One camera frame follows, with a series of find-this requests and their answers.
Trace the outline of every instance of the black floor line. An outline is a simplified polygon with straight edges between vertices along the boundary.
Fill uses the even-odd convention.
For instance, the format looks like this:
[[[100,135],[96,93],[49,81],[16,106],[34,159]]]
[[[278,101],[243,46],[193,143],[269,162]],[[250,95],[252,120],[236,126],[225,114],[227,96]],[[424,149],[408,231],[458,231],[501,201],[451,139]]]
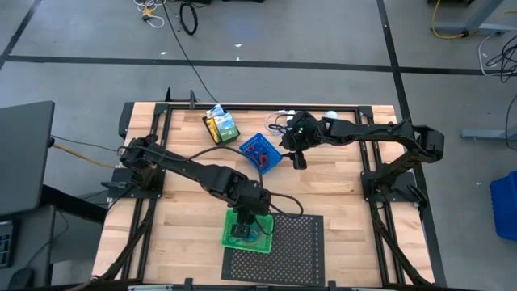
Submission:
[[[404,83],[402,81],[402,70],[401,67],[398,65],[397,54],[395,52],[395,44],[393,43],[391,29],[389,27],[388,13],[386,12],[384,0],[377,0],[377,8],[379,9],[380,21],[383,33],[385,35],[386,48],[388,49],[389,61],[393,73],[393,80],[395,82],[395,89],[397,90],[397,97],[398,103],[401,108],[401,114],[403,118],[411,118],[410,107],[407,103],[406,91],[404,90]],[[444,70],[444,72],[450,73],[451,70]],[[427,193],[426,179],[423,174],[423,169],[421,165],[417,165],[414,168],[414,177],[418,188]],[[423,230],[427,240],[427,247],[429,251],[429,257],[431,260],[431,267],[435,278],[435,282],[439,286],[447,286],[447,282],[445,280],[445,271],[443,270],[442,257],[438,246],[438,239],[436,238],[434,220],[432,219],[431,206],[428,205],[425,209],[422,209],[420,213],[421,218],[422,215],[427,215],[426,219],[433,221],[433,223],[431,224],[426,224]]]
[[[389,28],[388,13],[386,12],[384,0],[377,0],[377,8],[379,9],[380,22],[382,31],[385,35],[386,48],[388,49],[389,62],[395,82],[395,90],[397,91],[398,104],[401,107],[402,118],[411,118],[410,107],[407,103],[406,91],[402,82],[401,68],[398,66],[397,53],[395,52],[395,44],[391,36]]]
[[[3,50],[2,55],[0,56],[0,70],[3,67],[3,64],[5,64],[6,59],[11,54],[13,48],[15,47],[16,43],[18,42],[20,36],[22,36],[23,31],[29,24],[29,21],[31,21],[32,16],[36,13],[36,10],[41,4],[41,0],[34,0],[34,2],[31,5],[31,8],[29,11],[25,14],[25,17],[23,17],[22,23],[18,26],[18,29],[16,29],[15,34],[11,37],[9,40],[9,44],[7,44],[6,48]]]
[[[6,61],[64,64],[96,64],[96,65],[185,65],[187,60],[165,59],[133,59],[110,57],[33,57],[8,56]],[[313,69],[313,70],[351,70],[364,72],[391,72],[388,65],[353,65],[318,62],[291,61],[205,61],[191,60],[196,67],[235,67],[235,68],[281,68],[281,69]]]
[[[112,57],[38,57],[7,56],[5,61],[49,63],[49,64],[92,64],[92,65],[168,65],[189,66],[187,60],[136,59]],[[275,69],[309,69],[309,70],[350,70],[362,72],[391,73],[390,65],[354,65],[319,62],[293,61],[207,61],[191,60],[196,67],[232,67],[232,68],[275,68]],[[481,76],[477,69],[448,69],[428,67],[399,67],[402,74],[444,74],[460,76]],[[499,73],[499,70],[485,70],[486,73]]]

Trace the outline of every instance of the white cable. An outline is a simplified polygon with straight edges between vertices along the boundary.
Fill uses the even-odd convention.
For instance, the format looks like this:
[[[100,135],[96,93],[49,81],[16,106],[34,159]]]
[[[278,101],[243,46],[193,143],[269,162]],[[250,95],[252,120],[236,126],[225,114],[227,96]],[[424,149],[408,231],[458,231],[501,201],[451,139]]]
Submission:
[[[163,5],[162,3],[159,3],[158,1],[154,1],[154,0],[143,1],[142,3],[137,2],[137,0],[132,0],[132,2],[135,3],[135,5],[137,5],[137,10],[140,11],[141,13],[145,13],[145,9],[146,8],[148,10],[150,10],[151,12],[153,12],[153,11],[156,10],[157,6]],[[148,14],[147,16],[149,17],[149,19],[147,19],[146,22],[151,27],[162,28],[165,25],[165,20],[162,17],[156,16],[156,15],[152,15],[152,14]],[[160,19],[162,21],[162,25],[154,25],[152,23],[151,19]]]
[[[150,19],[148,19],[146,22],[147,22],[150,26],[152,26],[152,27],[154,27],[154,28],[162,28],[162,27],[165,25],[165,20],[163,20],[163,18],[162,18],[162,17],[160,17],[160,16],[156,16],[156,15],[148,15],[148,16],[149,16],[149,18],[150,18]],[[162,21],[162,25],[157,26],[157,25],[152,24],[152,23],[151,23],[151,19],[160,19],[160,20]]]
[[[272,114],[270,114],[269,116],[266,117],[265,121],[264,121],[264,126],[266,127],[266,129],[270,132],[270,133],[273,133],[273,135],[275,137],[281,137],[282,135],[284,135],[283,133],[281,133],[279,130],[276,130],[276,129],[270,129],[269,128],[269,119],[274,116],[274,115],[280,115],[280,114],[287,114],[288,111],[287,110],[279,110],[277,112],[273,112]]]
[[[507,72],[507,73],[492,73],[492,74],[487,74],[485,72],[485,68],[483,66],[483,60],[481,59],[481,49],[483,47],[483,44],[490,38],[492,37],[494,34],[496,34],[497,32],[494,32],[492,33],[491,35],[487,36],[484,40],[481,41],[481,43],[479,44],[479,46],[477,47],[477,57],[479,58],[479,66],[481,68],[481,72],[483,73],[483,75],[485,76],[507,76],[507,75],[510,75],[510,74],[515,74],[515,72]]]

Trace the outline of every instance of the metal table leg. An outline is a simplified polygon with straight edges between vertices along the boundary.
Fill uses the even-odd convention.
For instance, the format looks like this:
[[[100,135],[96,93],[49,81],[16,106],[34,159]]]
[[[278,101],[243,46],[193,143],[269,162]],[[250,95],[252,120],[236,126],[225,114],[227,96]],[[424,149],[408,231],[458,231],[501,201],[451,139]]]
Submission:
[[[504,130],[500,129],[463,129],[461,137],[465,139],[505,140]],[[517,124],[508,129],[508,140],[517,141]]]
[[[462,32],[476,31],[484,34],[494,32],[512,32],[515,29],[508,25],[484,23],[486,19],[501,5],[503,0],[485,0],[466,23],[436,22],[435,29],[438,32],[458,34]]]

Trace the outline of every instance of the blue container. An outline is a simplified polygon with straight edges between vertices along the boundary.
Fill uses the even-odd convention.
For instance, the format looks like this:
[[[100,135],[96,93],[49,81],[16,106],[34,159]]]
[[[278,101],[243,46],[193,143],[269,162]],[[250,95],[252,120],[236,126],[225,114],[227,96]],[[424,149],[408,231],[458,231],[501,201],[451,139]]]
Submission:
[[[501,238],[517,241],[517,171],[490,183],[495,231]]]
[[[239,149],[261,174],[266,174],[282,160],[282,155],[279,151],[261,133],[255,134],[247,142],[239,146]],[[267,157],[267,166],[260,168],[259,157],[263,154]]]

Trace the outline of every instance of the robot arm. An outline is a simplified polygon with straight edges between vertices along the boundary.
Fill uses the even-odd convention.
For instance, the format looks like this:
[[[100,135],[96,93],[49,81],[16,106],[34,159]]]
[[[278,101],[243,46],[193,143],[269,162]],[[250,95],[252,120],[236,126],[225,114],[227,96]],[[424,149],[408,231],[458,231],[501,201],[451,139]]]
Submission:
[[[353,124],[328,117],[316,120],[308,112],[298,112],[288,122],[281,145],[290,151],[287,156],[295,169],[305,169],[304,150],[323,143],[346,146],[354,141],[395,141],[407,148],[395,161],[377,169],[373,179],[385,185],[393,185],[399,175],[421,162],[432,163],[443,157],[443,134],[427,126],[414,126],[408,120],[400,124]]]
[[[148,142],[145,138],[133,139],[120,158],[133,172],[132,182],[141,188],[153,181],[157,165],[185,178],[192,179],[210,195],[228,203],[237,212],[237,224],[231,234],[247,238],[255,215],[267,215],[271,193],[259,181],[249,180],[239,171],[218,165],[202,165]]]

